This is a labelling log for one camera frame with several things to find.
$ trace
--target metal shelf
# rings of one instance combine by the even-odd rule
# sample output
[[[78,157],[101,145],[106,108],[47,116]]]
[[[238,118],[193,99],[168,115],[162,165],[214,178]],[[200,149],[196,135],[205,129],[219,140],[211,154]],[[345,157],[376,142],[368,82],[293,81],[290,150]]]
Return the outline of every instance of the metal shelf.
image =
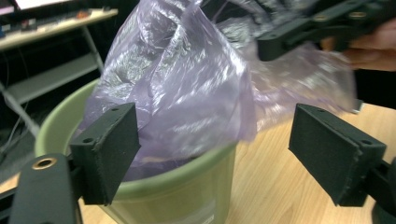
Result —
[[[94,56],[89,53],[16,83],[8,87],[7,92],[21,105],[49,91],[53,91],[78,77],[82,77],[97,68],[98,64]]]

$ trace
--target computer monitor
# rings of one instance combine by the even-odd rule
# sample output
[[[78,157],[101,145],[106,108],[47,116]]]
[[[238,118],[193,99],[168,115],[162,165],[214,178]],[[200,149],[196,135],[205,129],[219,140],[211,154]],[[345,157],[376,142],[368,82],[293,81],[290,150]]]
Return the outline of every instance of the computer monitor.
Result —
[[[0,16],[14,12],[15,7],[8,0],[0,0]]]
[[[30,9],[34,7],[43,7],[47,5],[60,4],[72,0],[15,0],[19,10]]]

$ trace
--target cable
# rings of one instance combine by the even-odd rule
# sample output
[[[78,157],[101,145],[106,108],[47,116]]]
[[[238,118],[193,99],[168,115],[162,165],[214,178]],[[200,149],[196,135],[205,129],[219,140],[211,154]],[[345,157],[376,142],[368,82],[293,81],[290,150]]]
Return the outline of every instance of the cable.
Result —
[[[21,53],[21,49],[20,48],[18,48],[18,52],[19,52],[19,54],[21,56],[21,59],[22,59],[23,68],[25,70],[26,77],[29,78],[30,75],[29,75],[29,71],[27,69],[26,61],[24,60],[24,57],[23,57],[23,54]],[[6,65],[7,65],[7,79],[6,79],[6,86],[5,86],[5,89],[6,89],[8,87],[8,82],[9,82],[9,62],[8,62],[8,59],[7,59],[7,55],[4,52],[3,52],[3,57],[5,59]],[[12,108],[12,106],[9,105],[9,102],[6,99],[6,97],[4,97],[4,101],[5,101],[6,105],[9,108]],[[23,110],[26,110],[28,105],[29,105],[29,102],[26,102],[25,107],[24,107]],[[8,137],[8,140],[2,146],[0,146],[0,164],[6,158],[8,149],[10,147],[14,146],[16,143],[18,143],[27,134],[27,131],[25,130],[25,132],[21,133],[18,136],[18,138],[13,139],[13,136],[14,136],[14,134],[15,134],[20,122],[21,122],[21,116],[18,117],[17,122],[14,124],[14,127],[12,128],[12,131],[11,131],[11,134],[9,135],[9,137]]]
[[[6,77],[6,86],[5,86],[5,88],[7,88],[8,87],[8,82],[9,82],[9,62],[8,62],[8,58],[7,58],[7,56],[6,56],[6,54],[2,51],[2,55],[3,55],[3,58],[4,58],[4,61],[6,62],[6,67],[7,67],[7,77]]]

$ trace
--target plastic bag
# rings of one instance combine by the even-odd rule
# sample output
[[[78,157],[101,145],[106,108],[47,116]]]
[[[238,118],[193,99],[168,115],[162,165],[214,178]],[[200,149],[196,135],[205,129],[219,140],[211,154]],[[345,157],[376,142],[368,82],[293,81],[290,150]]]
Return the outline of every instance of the plastic bag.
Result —
[[[127,179],[156,175],[209,149],[250,141],[289,118],[297,102],[347,108],[337,101],[351,98],[350,82],[340,85],[338,78],[350,76],[329,54],[304,47],[262,63],[251,51],[251,35],[243,45],[232,45],[200,4],[140,1],[114,39],[87,100],[78,132],[109,108],[135,102],[142,147]]]

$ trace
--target black clamp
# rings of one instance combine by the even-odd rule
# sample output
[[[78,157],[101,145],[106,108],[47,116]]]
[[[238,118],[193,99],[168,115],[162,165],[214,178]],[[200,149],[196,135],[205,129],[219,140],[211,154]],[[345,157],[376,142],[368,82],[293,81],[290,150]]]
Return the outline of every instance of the black clamp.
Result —
[[[82,223],[80,197],[110,204],[140,148],[134,104],[109,109],[70,147],[68,157],[48,154],[22,168],[18,186],[0,194],[0,223]]]
[[[296,106],[289,148],[335,205],[376,200],[375,223],[396,223],[396,160],[382,160],[386,145],[334,114]]]

